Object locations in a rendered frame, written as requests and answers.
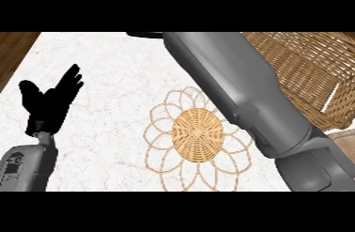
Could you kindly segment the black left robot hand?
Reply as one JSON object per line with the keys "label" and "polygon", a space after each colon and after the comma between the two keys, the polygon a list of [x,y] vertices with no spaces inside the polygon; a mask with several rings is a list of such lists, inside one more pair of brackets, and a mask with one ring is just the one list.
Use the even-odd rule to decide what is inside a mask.
{"label": "black left robot hand", "polygon": [[42,131],[49,134],[58,133],[72,103],[83,86],[79,71],[80,67],[74,64],[63,75],[55,88],[51,88],[46,92],[40,91],[32,81],[23,80],[20,82],[23,106],[30,113],[26,130],[30,136]]}

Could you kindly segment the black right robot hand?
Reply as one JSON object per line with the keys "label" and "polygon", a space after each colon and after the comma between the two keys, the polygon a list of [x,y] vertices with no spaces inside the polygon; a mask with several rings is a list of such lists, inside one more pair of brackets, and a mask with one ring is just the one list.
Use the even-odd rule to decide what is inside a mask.
{"label": "black right robot hand", "polygon": [[128,36],[145,39],[162,39],[163,32],[126,32]]}

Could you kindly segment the woven flower-shaped placemat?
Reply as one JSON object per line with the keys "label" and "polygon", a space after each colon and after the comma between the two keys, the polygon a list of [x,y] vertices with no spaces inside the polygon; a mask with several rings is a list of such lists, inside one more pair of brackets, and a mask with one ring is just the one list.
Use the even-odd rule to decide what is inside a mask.
{"label": "woven flower-shaped placemat", "polygon": [[144,130],[145,169],[165,191],[236,190],[253,165],[255,140],[218,111],[205,92],[188,86],[166,93]]}

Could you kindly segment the wicker basket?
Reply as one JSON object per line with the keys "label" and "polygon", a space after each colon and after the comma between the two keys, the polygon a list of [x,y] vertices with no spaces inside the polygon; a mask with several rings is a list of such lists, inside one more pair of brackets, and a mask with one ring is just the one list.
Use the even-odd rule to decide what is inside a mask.
{"label": "wicker basket", "polygon": [[280,88],[313,124],[347,129],[355,121],[355,32],[246,32],[277,70]]}

